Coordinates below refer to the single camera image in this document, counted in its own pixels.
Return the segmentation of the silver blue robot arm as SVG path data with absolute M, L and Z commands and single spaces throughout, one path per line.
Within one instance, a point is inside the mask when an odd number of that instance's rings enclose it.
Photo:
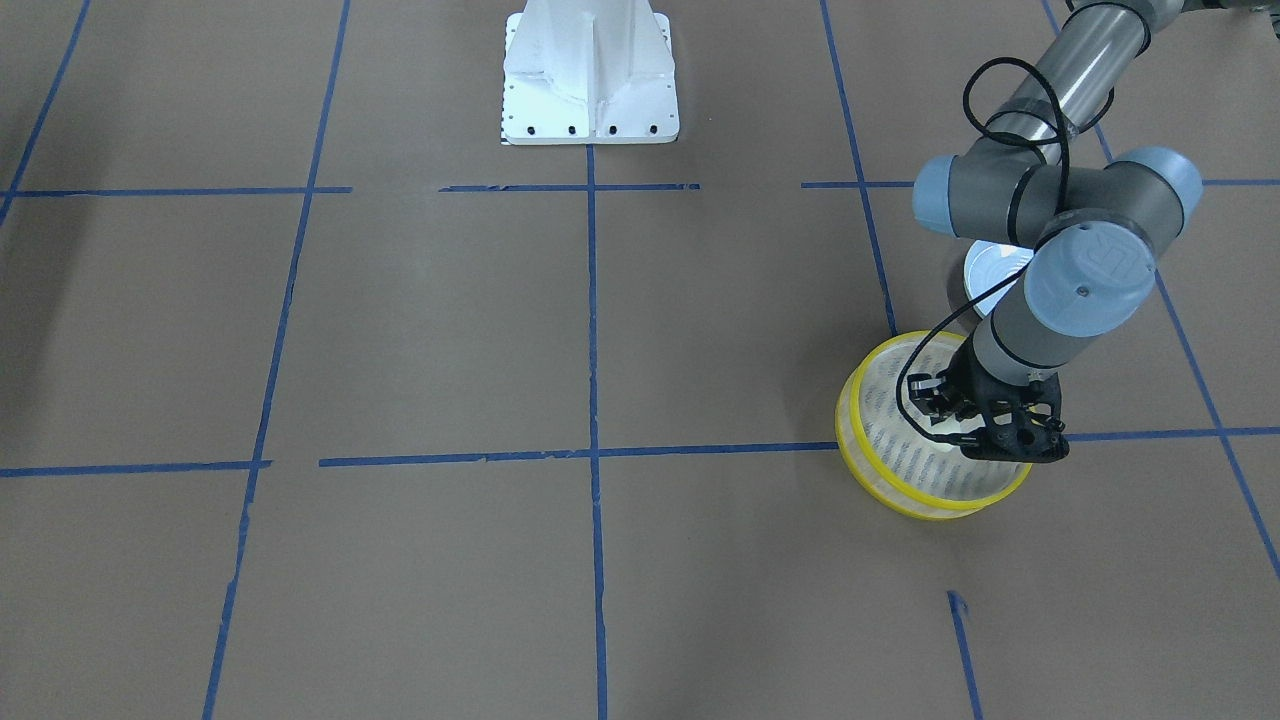
M 902 378 L 933 427 L 979 418 L 993 438 L 1007 418 L 1034 437 L 1057 434 L 1059 373 L 1155 287 L 1160 258 L 1201 201 L 1199 170 L 1164 147 L 1079 169 L 1071 150 L 1183 10 L 1180 1 L 1078 1 L 1038 60 L 997 56 L 970 76 L 963 111 L 977 140 L 920 169 L 913 211 L 936 233 L 1032 256 L 996 284 L 995 309 L 946 369 Z

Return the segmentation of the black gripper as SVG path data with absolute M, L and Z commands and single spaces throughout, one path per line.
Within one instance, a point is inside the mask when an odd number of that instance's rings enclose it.
M 965 433 L 995 424 L 1012 413 L 1016 388 L 979 363 L 972 345 L 961 345 L 945 374 L 906 375 L 908 397 L 919 413 L 931 413 L 931 433 Z

